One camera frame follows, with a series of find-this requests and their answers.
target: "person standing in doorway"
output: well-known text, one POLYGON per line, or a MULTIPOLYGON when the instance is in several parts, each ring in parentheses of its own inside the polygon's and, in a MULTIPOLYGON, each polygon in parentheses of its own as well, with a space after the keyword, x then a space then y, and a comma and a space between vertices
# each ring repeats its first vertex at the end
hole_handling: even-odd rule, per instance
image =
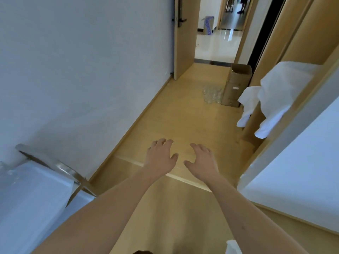
POLYGON ((243 13, 245 12, 245 8, 246 8, 246 5, 247 5, 247 1, 248 1, 248 0, 241 0, 241 1, 240 1, 240 3, 242 4, 242 6, 241 6, 241 10, 237 12, 238 14, 243 14, 243 13))

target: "brown cardboard box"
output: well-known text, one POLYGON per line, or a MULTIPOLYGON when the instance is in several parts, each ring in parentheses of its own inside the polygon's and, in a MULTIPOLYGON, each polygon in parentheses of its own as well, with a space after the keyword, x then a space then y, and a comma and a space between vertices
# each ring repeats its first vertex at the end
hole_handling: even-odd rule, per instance
POLYGON ((252 68, 250 65, 232 64, 228 75, 224 96, 221 104, 232 107, 239 107, 238 99, 245 88, 248 86, 252 77, 252 68))

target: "person's right arm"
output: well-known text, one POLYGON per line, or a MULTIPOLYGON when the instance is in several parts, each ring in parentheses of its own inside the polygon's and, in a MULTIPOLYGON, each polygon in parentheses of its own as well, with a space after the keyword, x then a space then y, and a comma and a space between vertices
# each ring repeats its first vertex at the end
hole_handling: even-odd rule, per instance
POLYGON ((196 161, 185 166, 214 193, 232 234, 244 254, 307 254, 285 231, 240 194, 218 172, 213 153, 191 144, 196 161))

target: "hand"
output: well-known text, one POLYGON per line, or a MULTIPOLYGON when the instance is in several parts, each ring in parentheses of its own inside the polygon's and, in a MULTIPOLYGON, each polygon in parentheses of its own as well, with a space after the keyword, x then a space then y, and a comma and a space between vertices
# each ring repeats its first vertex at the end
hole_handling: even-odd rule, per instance
POLYGON ((147 149, 144 168, 150 171, 155 179, 171 172, 178 160, 179 154, 173 154, 172 158, 169 155, 172 143, 173 140, 159 139, 152 142, 147 149))
POLYGON ((195 152, 195 162, 184 161, 184 165, 199 180, 206 183, 211 177, 219 175, 218 164, 213 152, 202 144, 190 144, 195 152))

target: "forearm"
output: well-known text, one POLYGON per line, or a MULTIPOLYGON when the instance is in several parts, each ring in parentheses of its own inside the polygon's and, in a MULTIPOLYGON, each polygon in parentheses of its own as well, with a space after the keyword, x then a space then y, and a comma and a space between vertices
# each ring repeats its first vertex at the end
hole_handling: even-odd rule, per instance
POLYGON ((206 184, 244 254, 307 253, 221 175, 212 176, 206 184))
POLYGON ((109 253, 155 180, 140 169, 71 216, 34 253, 109 253))

